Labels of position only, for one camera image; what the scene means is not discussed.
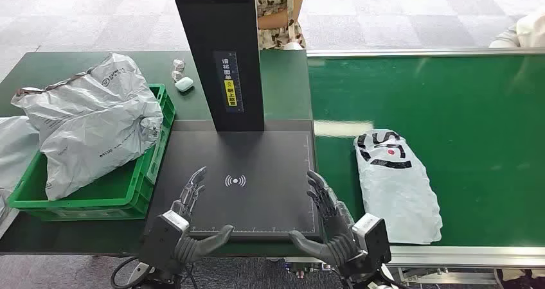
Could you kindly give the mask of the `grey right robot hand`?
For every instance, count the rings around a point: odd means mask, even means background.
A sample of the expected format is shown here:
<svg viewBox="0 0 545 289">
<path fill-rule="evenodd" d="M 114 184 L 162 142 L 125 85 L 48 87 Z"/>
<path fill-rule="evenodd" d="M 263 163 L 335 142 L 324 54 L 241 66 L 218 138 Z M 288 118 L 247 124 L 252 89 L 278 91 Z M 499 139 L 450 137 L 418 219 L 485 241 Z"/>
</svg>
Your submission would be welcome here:
<svg viewBox="0 0 545 289">
<path fill-rule="evenodd" d="M 326 242 L 309 240 L 299 231 L 291 231 L 289 238 L 296 248 L 309 256 L 340 267 L 361 253 L 353 239 L 353 218 L 345 203 L 337 198 L 334 190 L 320 174 L 309 170 L 307 182 L 312 186 L 307 195 L 317 207 Z"/>
</svg>

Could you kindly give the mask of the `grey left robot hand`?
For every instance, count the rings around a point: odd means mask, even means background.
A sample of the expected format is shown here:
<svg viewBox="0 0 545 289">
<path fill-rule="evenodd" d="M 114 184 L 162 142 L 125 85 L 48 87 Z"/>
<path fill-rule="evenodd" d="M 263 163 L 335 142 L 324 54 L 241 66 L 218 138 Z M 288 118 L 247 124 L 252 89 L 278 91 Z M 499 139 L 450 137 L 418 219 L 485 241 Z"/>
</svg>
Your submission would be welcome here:
<svg viewBox="0 0 545 289">
<path fill-rule="evenodd" d="M 174 200 L 171 205 L 171 210 L 184 218 L 189 224 L 191 224 L 192 221 L 193 208 L 195 207 L 199 195 L 205 188 L 203 180 L 206 171 L 207 167 L 203 166 L 193 172 L 185 186 L 182 188 L 179 198 Z M 217 234 L 203 240 L 196 240 L 190 236 L 191 226 L 189 226 L 189 228 L 183 231 L 181 238 L 175 246 L 174 258 L 184 265 L 194 263 L 225 245 L 234 229 L 234 226 L 227 224 L 223 226 Z"/>
</svg>

